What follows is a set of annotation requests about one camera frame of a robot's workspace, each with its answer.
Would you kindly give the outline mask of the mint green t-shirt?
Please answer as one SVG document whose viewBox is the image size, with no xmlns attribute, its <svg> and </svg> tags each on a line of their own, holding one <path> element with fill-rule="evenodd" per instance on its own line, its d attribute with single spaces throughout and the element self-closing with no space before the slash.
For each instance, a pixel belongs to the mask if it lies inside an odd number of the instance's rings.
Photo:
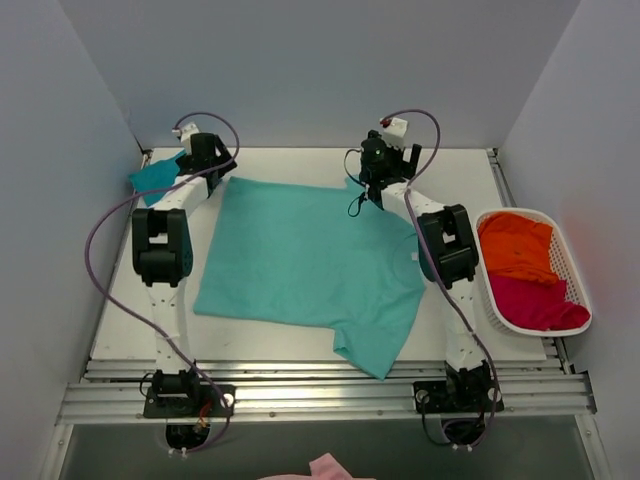
<svg viewBox="0 0 640 480">
<path fill-rule="evenodd" d="M 351 188 L 231 178 L 193 311 L 328 328 L 333 350 L 382 380 L 425 291 L 416 235 L 398 216 L 349 216 Z"/>
</svg>

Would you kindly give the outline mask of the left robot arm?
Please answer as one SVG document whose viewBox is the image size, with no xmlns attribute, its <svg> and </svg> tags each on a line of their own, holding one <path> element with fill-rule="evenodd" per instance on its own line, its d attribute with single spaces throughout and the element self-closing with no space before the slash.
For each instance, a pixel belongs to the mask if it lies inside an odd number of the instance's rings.
<svg viewBox="0 0 640 480">
<path fill-rule="evenodd" d="M 186 153 L 177 159 L 172 189 L 152 206 L 132 214 L 133 268 L 144 284 L 156 332 L 156 370 L 193 374 L 185 288 L 194 265 L 189 216 L 207 200 L 225 173 L 236 167 L 221 138 L 196 131 L 183 134 Z"/>
</svg>

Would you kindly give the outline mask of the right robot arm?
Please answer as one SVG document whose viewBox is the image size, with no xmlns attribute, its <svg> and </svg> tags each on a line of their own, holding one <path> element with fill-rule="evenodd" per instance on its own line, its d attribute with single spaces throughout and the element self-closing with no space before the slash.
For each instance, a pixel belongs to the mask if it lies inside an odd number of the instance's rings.
<svg viewBox="0 0 640 480">
<path fill-rule="evenodd" d="M 445 362 L 449 370 L 471 371 L 482 366 L 484 355 L 473 338 L 471 312 L 479 253 L 466 208 L 442 204 L 412 190 L 421 146 L 412 147 L 409 160 L 404 148 L 387 142 L 385 133 L 371 130 L 360 148 L 358 180 L 365 198 L 379 209 L 393 213 L 414 227 L 418 237 L 423 278 L 444 288 L 451 314 L 442 314 L 445 328 Z"/>
</svg>

